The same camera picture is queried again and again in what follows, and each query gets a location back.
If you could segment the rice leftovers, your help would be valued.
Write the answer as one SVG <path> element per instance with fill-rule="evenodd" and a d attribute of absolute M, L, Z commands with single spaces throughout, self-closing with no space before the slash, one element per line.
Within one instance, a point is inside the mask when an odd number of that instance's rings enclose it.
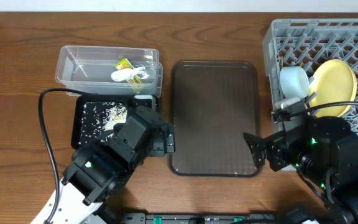
<path fill-rule="evenodd" d="M 121 103 L 87 102 L 81 115 L 79 145 L 84 145 L 114 129 L 115 124 L 125 123 L 127 108 Z"/>

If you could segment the blue bowl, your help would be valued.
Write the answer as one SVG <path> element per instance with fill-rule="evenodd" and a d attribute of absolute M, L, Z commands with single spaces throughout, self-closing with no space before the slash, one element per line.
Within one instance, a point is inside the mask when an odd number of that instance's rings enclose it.
<path fill-rule="evenodd" d="M 299 66 L 283 67 L 279 74 L 279 84 L 285 98 L 306 98 L 310 90 L 308 76 Z"/>

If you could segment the white wrapper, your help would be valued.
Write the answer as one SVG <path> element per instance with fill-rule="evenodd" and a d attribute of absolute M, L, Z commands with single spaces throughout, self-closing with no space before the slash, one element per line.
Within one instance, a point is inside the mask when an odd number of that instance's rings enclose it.
<path fill-rule="evenodd" d="M 149 77 L 149 75 L 145 71 L 145 67 L 136 67 L 136 68 L 123 68 L 121 70 L 112 72 L 111 78 L 115 82 L 123 82 L 130 78 L 134 78 L 136 75 L 138 75 L 140 79 L 146 79 Z"/>

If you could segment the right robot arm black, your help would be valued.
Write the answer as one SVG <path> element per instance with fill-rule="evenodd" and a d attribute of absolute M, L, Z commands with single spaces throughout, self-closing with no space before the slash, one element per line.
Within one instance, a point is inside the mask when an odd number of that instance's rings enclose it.
<path fill-rule="evenodd" d="M 322 108 L 352 106 L 352 101 L 307 107 L 292 98 L 276 105 L 272 116 L 283 129 L 261 138 L 244 133 L 256 168 L 287 166 L 320 198 L 336 223 L 358 223 L 358 135 L 341 117 L 317 118 Z"/>

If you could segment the orange green snack wrapper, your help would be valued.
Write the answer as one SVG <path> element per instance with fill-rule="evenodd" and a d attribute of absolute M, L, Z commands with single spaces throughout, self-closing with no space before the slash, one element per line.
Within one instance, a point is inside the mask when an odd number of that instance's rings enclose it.
<path fill-rule="evenodd" d="M 134 66 L 130 63 L 130 61 L 128 61 L 128 59 L 123 58 L 123 59 L 121 59 L 120 61 L 118 61 L 117 64 L 115 64 L 115 68 L 116 68 L 117 70 L 121 70 L 121 69 L 123 69 L 123 68 L 136 68 L 136 67 L 134 67 Z M 130 78 L 130 79 L 125 80 L 125 81 L 128 82 L 128 83 L 142 83 L 142 80 L 139 78 L 138 75 L 136 75 L 134 78 Z"/>

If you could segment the yellow plate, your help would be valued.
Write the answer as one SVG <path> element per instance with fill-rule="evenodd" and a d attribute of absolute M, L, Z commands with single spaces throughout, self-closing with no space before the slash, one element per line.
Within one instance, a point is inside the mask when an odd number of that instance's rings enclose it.
<path fill-rule="evenodd" d="M 316 95 L 308 103 L 310 107 L 354 101 L 357 93 L 357 78 L 352 68 L 339 59 L 324 62 L 313 74 L 310 83 L 311 96 Z"/>

